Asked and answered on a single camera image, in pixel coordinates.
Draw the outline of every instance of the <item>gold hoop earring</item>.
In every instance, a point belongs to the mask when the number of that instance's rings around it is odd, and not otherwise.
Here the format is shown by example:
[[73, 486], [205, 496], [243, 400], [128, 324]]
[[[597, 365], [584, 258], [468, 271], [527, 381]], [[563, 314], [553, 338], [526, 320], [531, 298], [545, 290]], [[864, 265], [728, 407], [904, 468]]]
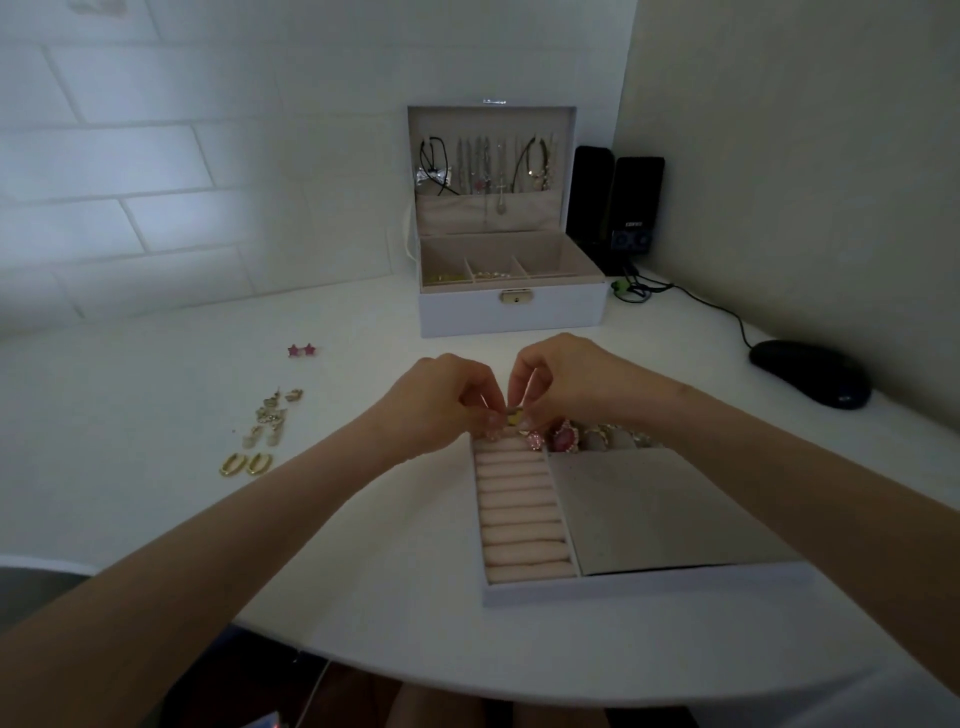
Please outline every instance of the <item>gold hoop earring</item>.
[[271, 454], [258, 452], [253, 456], [253, 459], [250, 461], [250, 465], [247, 466], [247, 472], [251, 475], [260, 475], [261, 473], [265, 473], [267, 470], [269, 470], [270, 465], [273, 462], [274, 457]]
[[223, 477], [230, 477], [231, 475], [236, 475], [243, 470], [243, 467], [247, 464], [247, 456], [239, 452], [235, 452], [229, 458], [224, 460], [224, 464], [220, 466], [220, 475]]

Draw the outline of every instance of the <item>jewelry box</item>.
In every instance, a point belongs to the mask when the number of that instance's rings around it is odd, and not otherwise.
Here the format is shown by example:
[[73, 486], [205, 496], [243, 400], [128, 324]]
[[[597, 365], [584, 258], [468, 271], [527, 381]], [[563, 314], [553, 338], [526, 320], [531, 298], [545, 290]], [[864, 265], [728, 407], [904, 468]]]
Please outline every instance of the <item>jewelry box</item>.
[[803, 581], [813, 568], [677, 452], [474, 440], [473, 538], [488, 607]]
[[410, 107], [420, 335], [600, 323], [603, 273], [563, 232], [576, 109]]

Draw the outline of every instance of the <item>brick-pattern wall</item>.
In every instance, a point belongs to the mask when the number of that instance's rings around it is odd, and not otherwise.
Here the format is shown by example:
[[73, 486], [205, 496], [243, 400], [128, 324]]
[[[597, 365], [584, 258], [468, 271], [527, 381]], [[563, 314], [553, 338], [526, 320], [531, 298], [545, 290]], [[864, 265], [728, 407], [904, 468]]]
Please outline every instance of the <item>brick-pattern wall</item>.
[[405, 265], [405, 107], [580, 109], [636, 0], [0, 0], [0, 334]]

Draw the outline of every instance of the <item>speaker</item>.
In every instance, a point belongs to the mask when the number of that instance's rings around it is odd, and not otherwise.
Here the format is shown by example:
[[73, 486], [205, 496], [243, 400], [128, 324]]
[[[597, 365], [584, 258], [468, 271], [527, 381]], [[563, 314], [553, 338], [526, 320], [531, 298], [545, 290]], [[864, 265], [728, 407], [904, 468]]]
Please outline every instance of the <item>speaker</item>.
[[613, 152], [603, 147], [577, 147], [573, 153], [566, 234], [587, 254], [604, 243], [603, 221], [613, 182]]
[[621, 157], [616, 161], [608, 225], [614, 254], [650, 252], [664, 166], [663, 157]]

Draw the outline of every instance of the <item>black mouse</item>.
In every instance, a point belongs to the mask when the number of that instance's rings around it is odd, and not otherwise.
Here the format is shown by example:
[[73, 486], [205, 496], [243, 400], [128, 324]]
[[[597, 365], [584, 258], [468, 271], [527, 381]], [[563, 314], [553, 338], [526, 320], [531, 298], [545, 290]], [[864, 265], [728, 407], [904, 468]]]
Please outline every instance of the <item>black mouse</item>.
[[873, 391], [863, 367], [845, 354], [812, 344], [761, 341], [750, 350], [750, 361], [827, 407], [859, 409]]

